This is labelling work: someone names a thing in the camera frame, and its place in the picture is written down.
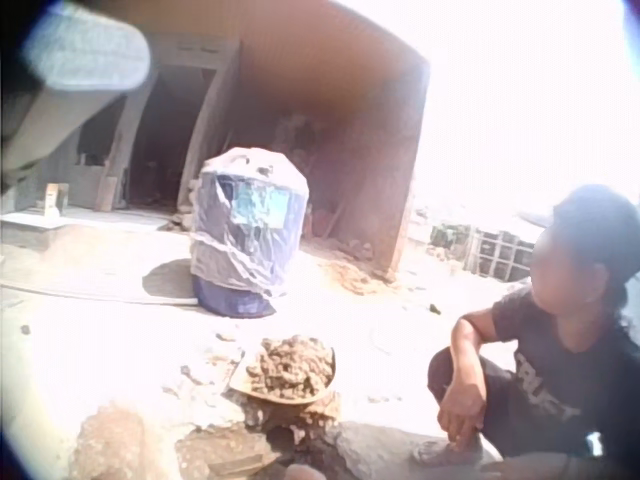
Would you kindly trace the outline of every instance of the leg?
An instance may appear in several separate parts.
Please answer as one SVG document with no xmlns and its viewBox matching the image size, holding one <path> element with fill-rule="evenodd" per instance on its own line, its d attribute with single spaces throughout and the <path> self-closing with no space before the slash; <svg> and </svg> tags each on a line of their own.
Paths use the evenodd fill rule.
<svg viewBox="0 0 640 480">
<path fill-rule="evenodd" d="M 508 434 L 508 389 L 511 384 L 511 374 L 495 363 L 480 358 L 487 385 L 487 409 L 484 417 L 482 434 L 500 452 L 506 456 L 511 450 L 510 435 Z M 431 393 L 440 403 L 453 377 L 453 359 L 449 348 L 438 352 L 429 364 L 428 386 Z M 468 464 L 479 461 L 482 457 L 482 447 L 477 438 L 468 452 L 455 452 L 446 449 L 434 455 L 433 449 L 425 445 L 415 452 L 417 459 L 430 466 L 443 464 Z"/>
</svg>

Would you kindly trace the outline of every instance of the bright sky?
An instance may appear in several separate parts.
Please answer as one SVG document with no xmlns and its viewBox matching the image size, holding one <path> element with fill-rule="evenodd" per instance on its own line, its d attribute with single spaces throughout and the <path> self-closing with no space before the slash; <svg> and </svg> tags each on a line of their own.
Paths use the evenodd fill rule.
<svg viewBox="0 0 640 480">
<path fill-rule="evenodd" d="M 588 182 L 640 199 L 640 74 L 621 3 L 340 3 L 430 60 L 421 200 L 508 213 Z"/>
</svg>

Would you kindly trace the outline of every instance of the hand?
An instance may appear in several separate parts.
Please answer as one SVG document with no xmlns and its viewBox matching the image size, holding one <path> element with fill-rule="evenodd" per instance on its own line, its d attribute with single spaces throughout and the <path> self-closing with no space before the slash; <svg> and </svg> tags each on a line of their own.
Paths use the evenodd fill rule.
<svg viewBox="0 0 640 480">
<path fill-rule="evenodd" d="M 480 467 L 483 480 L 558 480 L 569 457 L 563 453 L 530 453 Z"/>
<path fill-rule="evenodd" d="M 482 374 L 470 381 L 454 376 L 440 403 L 438 423 L 456 449 L 467 447 L 473 435 L 482 429 L 486 406 L 487 387 Z"/>
</svg>

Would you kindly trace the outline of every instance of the foot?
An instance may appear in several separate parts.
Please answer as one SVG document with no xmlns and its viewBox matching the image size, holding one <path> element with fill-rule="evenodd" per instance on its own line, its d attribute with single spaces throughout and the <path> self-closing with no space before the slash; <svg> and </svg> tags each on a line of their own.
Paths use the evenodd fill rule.
<svg viewBox="0 0 640 480">
<path fill-rule="evenodd" d="M 482 460 L 480 440 L 474 441 L 469 448 L 458 451 L 453 444 L 439 447 L 441 442 L 425 442 L 413 451 L 413 458 L 425 467 L 453 467 L 458 465 L 477 465 Z"/>
</svg>

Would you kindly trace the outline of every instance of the dirt ground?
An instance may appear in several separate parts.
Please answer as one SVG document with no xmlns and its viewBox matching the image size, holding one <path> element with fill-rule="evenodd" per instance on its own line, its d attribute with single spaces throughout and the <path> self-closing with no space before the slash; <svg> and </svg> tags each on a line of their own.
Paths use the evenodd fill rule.
<svg viewBox="0 0 640 480">
<path fill-rule="evenodd" d="M 459 315 L 506 288 L 416 253 L 387 285 L 344 254 L 305 244 L 278 313 L 236 321 L 191 306 L 123 302 L 192 297 L 186 236 L 73 228 L 49 244 L 32 235 L 7 242 L 3 232 L 3 280 L 103 298 L 2 289 L 3 429 L 36 478 L 64 478 L 80 425 L 99 406 L 144 402 L 229 331 L 246 342 L 316 336 L 337 352 L 345 419 L 439 435 L 426 389 L 429 359 L 447 345 Z M 487 355 L 510 367 L 511 349 Z"/>
</svg>

